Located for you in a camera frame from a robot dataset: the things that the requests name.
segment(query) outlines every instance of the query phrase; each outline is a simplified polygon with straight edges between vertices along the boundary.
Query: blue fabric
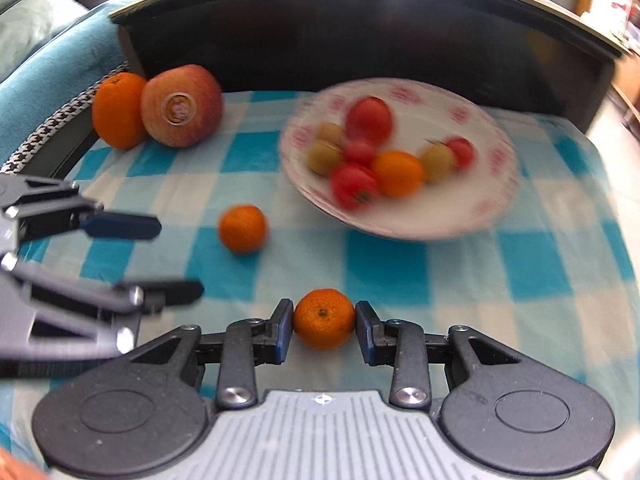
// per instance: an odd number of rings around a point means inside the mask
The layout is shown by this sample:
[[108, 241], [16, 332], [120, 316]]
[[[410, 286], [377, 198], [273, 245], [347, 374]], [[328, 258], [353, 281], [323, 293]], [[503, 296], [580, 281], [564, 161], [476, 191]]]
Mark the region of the blue fabric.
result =
[[0, 84], [0, 158], [53, 112], [124, 62], [108, 14], [136, 0], [110, 0], [83, 16]]
[[[468, 324], [598, 390], [616, 415], [614, 449], [623, 446], [640, 421], [640, 301], [589, 140], [565, 120], [488, 110], [526, 167], [518, 199], [491, 229], [396, 242], [319, 212], [274, 165], [274, 132], [307, 97], [228, 94], [219, 132], [186, 150], [150, 140], [118, 152], [99, 141], [69, 178], [94, 175], [79, 181], [81, 189], [107, 208], [157, 214], [160, 236], [151, 243], [105, 242], [76, 232], [52, 238], [44, 255], [31, 248], [25, 254], [72, 278], [202, 280], [205, 296], [196, 305], [143, 321], [147, 337], [185, 323], [221, 332], [238, 319], [269, 317], [280, 298], [297, 302], [324, 287], [369, 300], [381, 318], [412, 320], [428, 332]], [[236, 203], [253, 203], [268, 217], [270, 236], [258, 254], [236, 257], [220, 243], [218, 216]], [[359, 354], [355, 338], [320, 356], [294, 336], [283, 367], [257, 368], [258, 385], [388, 392], [390, 371], [366, 367]], [[214, 372], [202, 392], [214, 390]], [[434, 395], [443, 395], [444, 374], [434, 370], [431, 381]], [[23, 399], [34, 396], [24, 392], [36, 384], [20, 384], [11, 410], [0, 404], [12, 449], [28, 448], [30, 439], [16, 428], [31, 416], [33, 404]]]

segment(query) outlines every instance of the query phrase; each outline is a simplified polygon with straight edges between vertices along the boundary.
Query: cherry tomato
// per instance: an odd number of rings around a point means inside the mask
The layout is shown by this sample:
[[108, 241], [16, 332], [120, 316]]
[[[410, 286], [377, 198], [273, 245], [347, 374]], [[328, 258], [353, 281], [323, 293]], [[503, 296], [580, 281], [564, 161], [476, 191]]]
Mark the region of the cherry tomato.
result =
[[444, 142], [456, 157], [456, 169], [464, 170], [476, 160], [476, 149], [464, 137], [452, 137]]
[[382, 99], [372, 96], [357, 101], [344, 120], [348, 139], [365, 139], [376, 148], [389, 140], [393, 127], [391, 108]]
[[368, 168], [376, 158], [376, 149], [364, 139], [350, 140], [342, 155], [347, 162], [355, 162]]
[[364, 166], [348, 162], [331, 174], [331, 190], [345, 209], [366, 207], [380, 193], [376, 175]]

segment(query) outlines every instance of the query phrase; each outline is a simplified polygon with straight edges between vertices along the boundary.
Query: round sticker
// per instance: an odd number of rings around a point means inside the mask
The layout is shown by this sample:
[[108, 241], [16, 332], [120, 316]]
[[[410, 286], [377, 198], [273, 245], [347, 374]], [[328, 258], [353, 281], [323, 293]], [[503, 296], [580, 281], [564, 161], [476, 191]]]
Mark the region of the round sticker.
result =
[[196, 103], [188, 94], [170, 94], [162, 103], [162, 115], [169, 124], [181, 126], [191, 121], [195, 114]]

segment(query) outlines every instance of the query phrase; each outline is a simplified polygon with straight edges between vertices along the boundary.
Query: blue and white checkered cloth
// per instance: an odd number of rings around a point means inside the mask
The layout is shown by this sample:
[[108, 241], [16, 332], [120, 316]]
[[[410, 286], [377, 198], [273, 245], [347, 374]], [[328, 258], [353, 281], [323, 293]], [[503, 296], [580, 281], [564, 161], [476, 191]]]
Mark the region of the blue and white checkered cloth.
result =
[[[280, 298], [297, 301], [321, 287], [368, 300], [381, 318], [412, 320], [428, 332], [468, 324], [596, 388], [616, 414], [609, 455], [627, 442], [639, 421], [640, 303], [592, 144], [565, 120], [489, 110], [521, 161], [513, 208], [491, 230], [427, 244], [396, 242], [349, 230], [319, 212], [280, 171], [279, 131], [302, 98], [227, 94], [219, 132], [186, 150], [149, 141], [117, 152], [98, 142], [69, 178], [107, 208], [158, 215], [161, 235], [149, 243], [75, 232], [32, 243], [23, 255], [70, 278], [202, 280], [203, 300], [145, 321], [143, 340], [187, 322], [220, 332], [238, 319], [269, 317]], [[218, 240], [218, 215], [236, 203], [255, 204], [268, 216], [270, 240], [259, 254], [232, 256]], [[443, 395], [442, 370], [432, 371], [435, 393]], [[367, 367], [355, 338], [324, 353], [294, 338], [286, 363], [257, 373], [263, 389], [386, 394], [391, 369]], [[20, 458], [40, 460], [30, 416], [49, 386], [0, 384], [0, 444]], [[635, 478], [628, 475], [619, 478]]]

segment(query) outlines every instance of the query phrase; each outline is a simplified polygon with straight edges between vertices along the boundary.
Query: white plate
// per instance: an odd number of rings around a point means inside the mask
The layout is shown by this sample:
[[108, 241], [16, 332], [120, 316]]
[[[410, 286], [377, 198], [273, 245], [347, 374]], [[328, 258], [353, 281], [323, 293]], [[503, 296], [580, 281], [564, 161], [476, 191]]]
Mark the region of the white plate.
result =
[[[305, 150], [322, 121], [344, 124], [351, 103], [372, 95], [395, 116], [392, 140], [384, 147], [417, 153], [428, 140], [468, 139], [478, 152], [473, 166], [435, 186], [401, 199], [379, 198], [369, 208], [341, 209], [327, 178], [306, 167]], [[404, 79], [367, 79], [321, 91], [302, 103], [280, 136], [287, 177], [325, 213], [361, 231], [400, 240], [435, 240], [491, 227], [509, 208], [520, 182], [511, 139], [470, 101], [441, 88]]]

